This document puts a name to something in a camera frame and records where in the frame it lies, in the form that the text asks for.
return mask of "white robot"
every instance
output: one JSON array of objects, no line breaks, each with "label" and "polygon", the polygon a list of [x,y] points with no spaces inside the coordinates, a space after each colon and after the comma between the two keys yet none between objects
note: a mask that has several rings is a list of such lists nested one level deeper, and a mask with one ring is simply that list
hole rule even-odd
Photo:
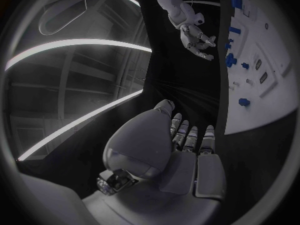
[{"label": "white robot", "polygon": [[206,36],[196,25],[205,22],[202,13],[195,14],[194,9],[183,0],[157,0],[158,4],[168,12],[168,18],[176,29],[180,30],[180,38],[183,46],[193,54],[211,61],[213,55],[206,54],[200,50],[215,47],[216,37]]}]

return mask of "small rectangular slot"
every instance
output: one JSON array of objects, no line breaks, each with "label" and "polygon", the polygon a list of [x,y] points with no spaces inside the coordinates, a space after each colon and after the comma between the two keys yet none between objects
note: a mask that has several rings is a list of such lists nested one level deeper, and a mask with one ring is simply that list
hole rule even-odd
[{"label": "small rectangular slot", "polygon": [[262,84],[267,79],[267,77],[268,77],[268,74],[267,74],[267,72],[265,72],[259,79],[260,84]]},{"label": "small rectangular slot", "polygon": [[262,65],[262,60],[259,59],[255,65],[255,69],[258,70],[261,65]]}]

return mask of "robotic hand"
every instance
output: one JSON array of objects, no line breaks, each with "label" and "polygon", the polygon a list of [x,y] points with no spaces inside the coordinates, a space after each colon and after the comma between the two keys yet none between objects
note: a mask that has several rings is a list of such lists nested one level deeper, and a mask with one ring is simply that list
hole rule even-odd
[{"label": "robotic hand", "polygon": [[209,61],[214,59],[214,56],[200,52],[200,50],[216,46],[214,43],[216,37],[207,37],[196,26],[205,22],[202,13],[195,14],[194,9],[183,0],[157,0],[157,2],[168,12],[168,18],[174,27],[180,30],[183,46],[198,57]]}]

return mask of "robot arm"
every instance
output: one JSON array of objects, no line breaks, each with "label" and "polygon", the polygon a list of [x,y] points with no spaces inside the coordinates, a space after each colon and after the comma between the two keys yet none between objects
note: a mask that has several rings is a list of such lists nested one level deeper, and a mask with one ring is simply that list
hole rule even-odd
[{"label": "robot arm", "polygon": [[176,29],[180,30],[183,46],[193,54],[206,60],[214,56],[200,52],[207,47],[215,47],[215,36],[207,37],[196,26],[205,22],[202,13],[195,14],[194,9],[183,0],[157,0],[158,4],[168,12],[168,18]]}]

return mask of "white panel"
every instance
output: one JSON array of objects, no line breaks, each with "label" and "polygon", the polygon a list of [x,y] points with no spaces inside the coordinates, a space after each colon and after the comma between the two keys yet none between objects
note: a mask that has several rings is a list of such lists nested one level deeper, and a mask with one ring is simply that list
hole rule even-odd
[{"label": "white panel", "polygon": [[[267,16],[251,0],[244,2],[250,16],[242,9],[235,9],[231,26],[241,29],[241,34],[230,32],[231,49],[237,63],[228,67],[229,100],[225,134],[234,134],[272,123],[298,107],[296,76],[291,67],[289,51]],[[255,65],[261,59],[261,67]],[[249,64],[249,69],[242,67]],[[264,73],[267,78],[261,84]],[[250,101],[245,107],[239,99]]]}]

